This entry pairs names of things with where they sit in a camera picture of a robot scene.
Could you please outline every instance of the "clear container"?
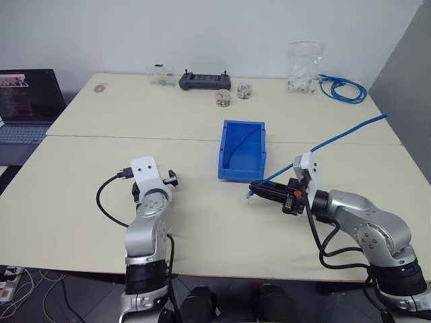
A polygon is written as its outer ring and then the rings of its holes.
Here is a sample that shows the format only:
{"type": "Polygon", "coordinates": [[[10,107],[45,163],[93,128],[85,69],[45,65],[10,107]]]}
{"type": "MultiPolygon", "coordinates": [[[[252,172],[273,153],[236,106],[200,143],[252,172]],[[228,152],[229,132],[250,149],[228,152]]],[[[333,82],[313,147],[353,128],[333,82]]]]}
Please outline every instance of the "clear container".
{"type": "Polygon", "coordinates": [[[175,86],[174,69],[165,65],[147,65],[147,78],[151,84],[175,86]]]}
{"type": "Polygon", "coordinates": [[[225,108],[230,105],[230,92],[226,89],[219,89],[215,93],[215,104],[217,104],[219,107],[225,108]]]}
{"type": "Polygon", "coordinates": [[[251,86],[251,83],[248,82],[241,82],[238,84],[238,90],[236,92],[236,95],[243,100],[247,100],[251,98],[253,94],[253,87],[251,86]]]}

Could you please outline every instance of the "laptop screen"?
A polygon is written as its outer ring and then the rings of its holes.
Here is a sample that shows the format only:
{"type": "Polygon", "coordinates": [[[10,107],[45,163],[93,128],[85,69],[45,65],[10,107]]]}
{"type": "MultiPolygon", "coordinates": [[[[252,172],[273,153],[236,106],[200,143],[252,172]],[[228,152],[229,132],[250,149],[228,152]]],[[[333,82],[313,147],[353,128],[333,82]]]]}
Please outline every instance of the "laptop screen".
{"type": "Polygon", "coordinates": [[[65,107],[52,69],[0,70],[0,116],[5,123],[53,122],[65,107]]]}

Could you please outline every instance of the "black remote controller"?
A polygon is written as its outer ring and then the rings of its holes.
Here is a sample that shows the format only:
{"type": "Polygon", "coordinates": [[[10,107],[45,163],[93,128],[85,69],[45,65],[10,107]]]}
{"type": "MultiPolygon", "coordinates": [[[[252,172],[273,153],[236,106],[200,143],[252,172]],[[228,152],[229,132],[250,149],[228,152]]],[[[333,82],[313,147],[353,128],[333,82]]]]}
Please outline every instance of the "black remote controller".
{"type": "Polygon", "coordinates": [[[221,75],[202,75],[186,73],[178,81],[179,86],[188,89],[230,89],[230,77],[224,71],[221,75]]]}

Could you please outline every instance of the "connector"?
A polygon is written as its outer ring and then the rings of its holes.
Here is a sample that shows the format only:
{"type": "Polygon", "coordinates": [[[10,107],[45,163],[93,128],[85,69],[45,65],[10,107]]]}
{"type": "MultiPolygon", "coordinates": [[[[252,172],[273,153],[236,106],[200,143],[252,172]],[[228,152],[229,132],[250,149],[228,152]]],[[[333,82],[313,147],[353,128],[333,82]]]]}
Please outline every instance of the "connector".
{"type": "Polygon", "coordinates": [[[117,173],[117,177],[124,178],[124,179],[132,178],[133,177],[132,167],[124,168],[123,170],[117,173]]]}

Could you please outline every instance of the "blue plastic bin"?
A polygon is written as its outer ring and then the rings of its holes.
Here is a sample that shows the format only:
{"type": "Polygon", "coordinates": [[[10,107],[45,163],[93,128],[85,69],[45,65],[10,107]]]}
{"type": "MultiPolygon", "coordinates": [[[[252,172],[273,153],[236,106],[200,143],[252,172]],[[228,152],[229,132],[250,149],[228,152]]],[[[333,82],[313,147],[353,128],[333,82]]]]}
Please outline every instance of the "blue plastic bin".
{"type": "Polygon", "coordinates": [[[251,182],[265,171],[265,123],[225,120],[218,178],[251,182]]]}

